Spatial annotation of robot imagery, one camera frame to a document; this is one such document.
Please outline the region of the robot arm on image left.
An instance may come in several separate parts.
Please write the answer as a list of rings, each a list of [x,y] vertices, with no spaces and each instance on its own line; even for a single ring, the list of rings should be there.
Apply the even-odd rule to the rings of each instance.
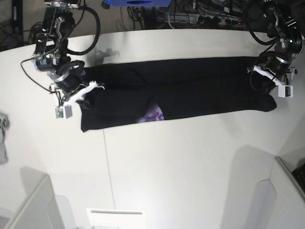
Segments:
[[[48,7],[30,61],[34,62],[38,71],[47,72],[51,78],[55,88],[45,88],[45,91],[55,95],[59,106],[78,103],[82,107],[90,108],[93,102],[87,94],[95,88],[104,88],[104,85],[85,80],[84,61],[72,61],[70,56],[86,55],[96,46],[101,31],[98,13],[78,0],[46,0],[45,4]],[[96,21],[94,40],[81,52],[68,48],[68,37],[78,26],[73,17],[73,9],[90,13]]]

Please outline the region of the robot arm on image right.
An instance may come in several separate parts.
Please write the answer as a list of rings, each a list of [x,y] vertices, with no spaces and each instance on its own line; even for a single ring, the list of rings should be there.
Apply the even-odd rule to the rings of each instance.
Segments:
[[[294,89],[291,85],[297,69],[291,64],[297,54],[305,46],[305,36],[293,17],[291,7],[301,3],[285,3],[278,0],[250,0],[243,10],[244,23],[256,42],[268,48],[263,51],[248,70],[250,86],[262,94],[269,93],[271,87],[278,88],[278,97],[293,97]],[[262,9],[264,18],[268,21],[267,36],[270,41],[260,40],[248,22],[248,12],[255,4]]]

